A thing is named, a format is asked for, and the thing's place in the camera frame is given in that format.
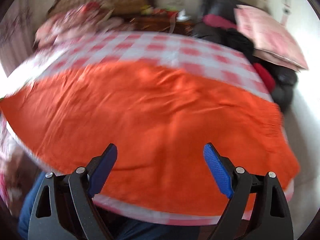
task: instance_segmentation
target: person's leg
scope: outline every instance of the person's leg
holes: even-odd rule
[[[29,191],[28,195],[26,196],[20,212],[18,232],[23,239],[28,239],[28,229],[29,229],[29,223],[30,223],[33,204],[36,200],[36,196],[42,184],[42,181],[44,180],[44,176],[45,176],[45,172],[41,172],[35,184],[33,185],[32,189]]]
[[[116,240],[197,240],[200,227],[152,224],[129,219]]]

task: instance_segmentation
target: pink pillow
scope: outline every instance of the pink pillow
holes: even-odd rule
[[[233,22],[230,22],[227,19],[214,14],[207,14],[206,16],[203,17],[202,20],[206,25],[209,25],[215,28],[217,27],[221,27],[223,29],[237,28],[237,25],[235,25]]]
[[[283,25],[258,8],[237,6],[238,31],[253,41],[255,56],[293,70],[309,69],[299,45]]]

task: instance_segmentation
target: bolt head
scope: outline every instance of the bolt head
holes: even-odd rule
[[[270,171],[268,174],[269,174],[270,178],[275,178],[276,177],[276,174],[273,171]]]
[[[85,172],[85,167],[79,167],[76,169],[76,173],[81,174]]]
[[[240,173],[240,174],[243,174],[244,173],[244,168],[242,167],[237,167],[236,168],[236,172]]]
[[[51,178],[52,176],[53,176],[53,172],[48,172],[48,173],[45,175],[45,177],[46,177],[47,179]]]

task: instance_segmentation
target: wooden furniture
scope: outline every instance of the wooden furniture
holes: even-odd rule
[[[137,31],[150,31],[150,32],[165,32],[170,31],[170,19],[168,17],[160,16],[141,16],[135,17],[131,21],[135,23]],[[190,36],[194,23],[189,20],[185,22],[175,22],[173,33]]]

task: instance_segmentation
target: orange cloth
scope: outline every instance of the orange cloth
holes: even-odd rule
[[[118,160],[102,193],[152,210],[222,214],[228,200],[204,161],[208,142],[235,166],[274,171],[284,188],[299,171],[277,105],[182,70],[142,62],[70,69],[0,107],[36,157],[65,173],[114,143]]]

